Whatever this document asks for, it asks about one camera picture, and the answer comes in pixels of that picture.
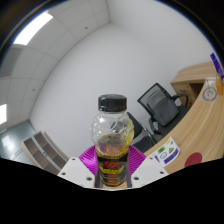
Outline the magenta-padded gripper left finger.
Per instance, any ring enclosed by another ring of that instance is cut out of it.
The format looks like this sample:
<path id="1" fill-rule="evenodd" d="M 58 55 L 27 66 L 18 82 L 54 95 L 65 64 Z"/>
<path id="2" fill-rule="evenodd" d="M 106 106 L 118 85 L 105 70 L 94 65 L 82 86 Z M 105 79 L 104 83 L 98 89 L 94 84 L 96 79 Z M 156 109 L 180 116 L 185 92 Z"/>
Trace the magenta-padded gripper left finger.
<path id="1" fill-rule="evenodd" d="M 95 147 L 87 149 L 79 157 L 71 157 L 58 176 L 84 188 L 94 188 L 97 175 Z"/>

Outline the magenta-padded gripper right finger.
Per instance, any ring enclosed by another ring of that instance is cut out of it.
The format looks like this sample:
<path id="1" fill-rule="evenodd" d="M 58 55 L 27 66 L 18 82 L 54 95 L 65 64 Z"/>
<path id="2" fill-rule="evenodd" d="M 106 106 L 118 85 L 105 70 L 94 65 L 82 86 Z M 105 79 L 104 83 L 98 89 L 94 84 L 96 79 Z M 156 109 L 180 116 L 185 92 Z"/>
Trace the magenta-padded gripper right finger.
<path id="1" fill-rule="evenodd" d="M 154 156 L 145 156 L 130 146 L 127 160 L 127 186 L 140 188 L 168 175 Z"/>

